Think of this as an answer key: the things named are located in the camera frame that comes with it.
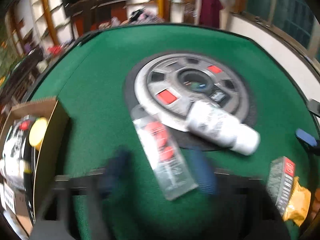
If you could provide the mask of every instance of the white wall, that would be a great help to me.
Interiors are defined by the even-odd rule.
[[[289,73],[307,99],[320,101],[319,82],[308,67],[285,45],[239,17],[231,16],[228,30],[256,41]]]

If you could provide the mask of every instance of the white canister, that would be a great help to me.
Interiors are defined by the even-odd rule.
[[[190,132],[243,155],[254,153],[260,143],[259,133],[209,102],[197,101],[192,105],[187,127]]]

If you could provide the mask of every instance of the cardboard box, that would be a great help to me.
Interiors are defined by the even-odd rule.
[[[34,214],[36,216],[40,204],[45,198],[55,176],[57,157],[69,116],[56,98],[45,98],[14,106],[6,119],[0,134],[1,152],[9,128],[14,120],[20,119],[28,114],[45,117],[49,120],[38,154],[35,183],[33,187]],[[15,193],[14,202],[14,212],[17,219],[24,227],[25,231],[30,234],[32,231],[32,224],[28,216],[24,194],[19,194],[19,192]]]

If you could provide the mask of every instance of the maroon cloth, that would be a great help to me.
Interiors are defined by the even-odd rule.
[[[223,6],[219,0],[202,0],[199,24],[219,28],[219,11],[222,9]]]

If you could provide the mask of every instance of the blue object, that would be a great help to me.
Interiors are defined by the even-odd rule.
[[[316,147],[318,145],[316,139],[312,135],[306,133],[300,128],[296,130],[296,137],[312,147]]]
[[[130,151],[125,147],[119,147],[115,152],[115,157],[108,159],[97,185],[103,198],[107,197],[117,187],[121,175],[127,169],[129,157]]]
[[[217,179],[209,159],[199,149],[189,151],[189,167],[200,191],[210,195],[217,194]]]

